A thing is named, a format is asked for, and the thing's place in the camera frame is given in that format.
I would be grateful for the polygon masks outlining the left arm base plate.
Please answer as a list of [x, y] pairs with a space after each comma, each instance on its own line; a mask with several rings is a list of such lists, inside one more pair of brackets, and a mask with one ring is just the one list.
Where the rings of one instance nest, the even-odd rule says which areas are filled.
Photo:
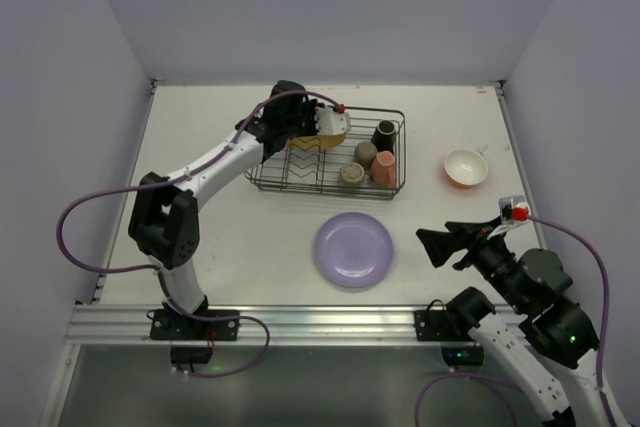
[[184, 316], [171, 307], [146, 313], [151, 322], [149, 337], [154, 341], [235, 341], [239, 312], [235, 310], [199, 309]]

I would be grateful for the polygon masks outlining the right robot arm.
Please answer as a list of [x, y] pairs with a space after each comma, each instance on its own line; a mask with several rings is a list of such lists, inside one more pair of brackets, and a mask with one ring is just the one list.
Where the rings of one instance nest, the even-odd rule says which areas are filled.
[[417, 230], [434, 267], [463, 252], [454, 269], [475, 268], [523, 319], [509, 327], [485, 294], [468, 287], [440, 309], [415, 312], [416, 337], [478, 343], [511, 376], [544, 426], [626, 426], [604, 375], [607, 328], [594, 327], [567, 296], [573, 280], [556, 253], [533, 248], [516, 257], [507, 247], [507, 232], [533, 218], [518, 206], [485, 223], [450, 221], [444, 231]]

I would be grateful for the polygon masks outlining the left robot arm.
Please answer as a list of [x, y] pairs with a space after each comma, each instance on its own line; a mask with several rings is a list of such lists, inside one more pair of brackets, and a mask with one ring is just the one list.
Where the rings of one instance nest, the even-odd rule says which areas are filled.
[[213, 196], [298, 137], [346, 132], [345, 107], [280, 81], [219, 145], [167, 176], [146, 174], [138, 186], [128, 234], [157, 271], [167, 303], [183, 315], [207, 304], [193, 256], [200, 242], [199, 212]]

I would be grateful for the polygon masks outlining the yellow plate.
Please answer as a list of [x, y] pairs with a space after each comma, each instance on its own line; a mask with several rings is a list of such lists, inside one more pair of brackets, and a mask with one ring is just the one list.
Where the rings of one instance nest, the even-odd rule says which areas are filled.
[[323, 152], [341, 145], [346, 139], [346, 134], [303, 136], [290, 139], [287, 148], [302, 152]]

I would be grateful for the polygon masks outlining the purple plate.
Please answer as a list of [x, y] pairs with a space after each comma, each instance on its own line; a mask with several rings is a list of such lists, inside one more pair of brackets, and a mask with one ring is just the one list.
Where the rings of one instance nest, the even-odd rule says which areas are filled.
[[368, 289], [382, 282], [391, 270], [394, 243], [375, 217], [345, 212], [319, 228], [312, 252], [316, 268], [332, 284]]

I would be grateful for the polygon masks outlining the orange white bowl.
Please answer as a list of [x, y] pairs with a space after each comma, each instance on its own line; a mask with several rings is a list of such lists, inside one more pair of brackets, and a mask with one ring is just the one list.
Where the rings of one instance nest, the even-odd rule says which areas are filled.
[[489, 166], [477, 151], [456, 149], [449, 152], [443, 161], [448, 179], [461, 188], [472, 188], [482, 184], [488, 177]]

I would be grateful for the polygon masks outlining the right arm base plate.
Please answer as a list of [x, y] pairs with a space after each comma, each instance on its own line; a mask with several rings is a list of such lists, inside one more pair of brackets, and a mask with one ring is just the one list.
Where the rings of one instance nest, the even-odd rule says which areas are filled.
[[416, 339], [419, 342], [471, 342], [469, 331], [493, 312], [492, 304], [455, 300], [443, 303], [436, 299], [413, 313]]

